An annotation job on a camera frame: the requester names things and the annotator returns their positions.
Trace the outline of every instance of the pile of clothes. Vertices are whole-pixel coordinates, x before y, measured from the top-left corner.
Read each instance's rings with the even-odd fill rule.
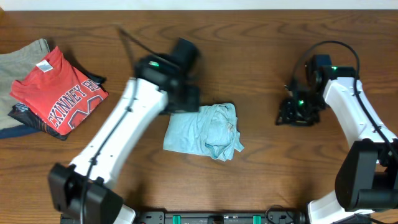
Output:
[[[66,140],[107,96],[104,78],[83,74],[39,39],[0,55],[0,139],[43,131]]]

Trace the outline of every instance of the green clip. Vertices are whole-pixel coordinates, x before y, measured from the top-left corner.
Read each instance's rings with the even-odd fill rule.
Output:
[[[261,224],[261,216],[253,215],[253,224]]]
[[[181,224],[181,216],[174,215],[173,216],[173,224]]]

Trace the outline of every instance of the white clothing tag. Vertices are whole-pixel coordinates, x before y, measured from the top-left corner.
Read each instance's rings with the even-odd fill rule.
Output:
[[[36,66],[43,72],[48,72],[53,69],[53,67],[47,62],[46,59],[37,63]]]

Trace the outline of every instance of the clothing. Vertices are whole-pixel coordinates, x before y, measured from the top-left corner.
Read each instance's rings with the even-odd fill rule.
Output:
[[[0,129],[19,126],[22,123],[7,116],[12,106],[18,103],[9,95],[15,79],[24,79],[49,52],[45,39],[39,39],[9,54],[0,55]]]
[[[71,66],[58,47],[44,60],[52,69],[43,72],[34,67],[24,80],[12,83],[10,95],[27,105],[59,134],[65,135],[77,127],[108,93]]]
[[[93,80],[97,85],[105,82],[105,78],[97,75],[86,74],[86,76]],[[62,141],[67,140],[69,136],[69,134],[61,135],[56,130],[48,126],[42,121],[41,118],[34,114],[28,106],[23,103],[17,103],[16,105],[12,106],[12,110],[8,113],[8,116],[20,121],[23,124],[26,124],[29,127],[43,131],[53,137],[56,137],[57,139],[61,139]]]
[[[6,138],[14,138],[14,137],[21,137],[25,136],[28,134],[36,133],[39,130],[36,130],[34,128],[31,128],[26,125],[18,125],[12,128],[4,128],[0,130],[0,139],[6,139]]]
[[[237,117],[231,103],[201,106],[198,113],[172,114],[163,149],[226,161],[242,151]]]

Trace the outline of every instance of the wood grain surface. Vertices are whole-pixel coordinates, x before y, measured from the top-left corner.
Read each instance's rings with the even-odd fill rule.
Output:
[[[123,167],[115,191],[133,208],[168,211],[265,210],[270,205],[303,207],[334,189],[348,144],[332,110],[309,128],[275,126],[277,109],[301,54],[315,42],[341,40],[361,58],[361,81],[369,101],[390,130],[398,133],[397,11],[90,11],[7,12],[0,23],[0,54],[47,38],[80,70],[107,78],[109,97],[67,141],[44,133],[0,141],[0,223],[58,223],[47,174],[67,165],[91,140],[133,75],[115,27],[122,26],[158,52],[177,37],[203,54],[204,105],[236,105],[242,152],[232,161],[164,151],[169,122],[159,116]],[[146,55],[132,45],[136,58]],[[353,64],[342,47],[337,65]],[[396,211],[373,217],[398,220]]]

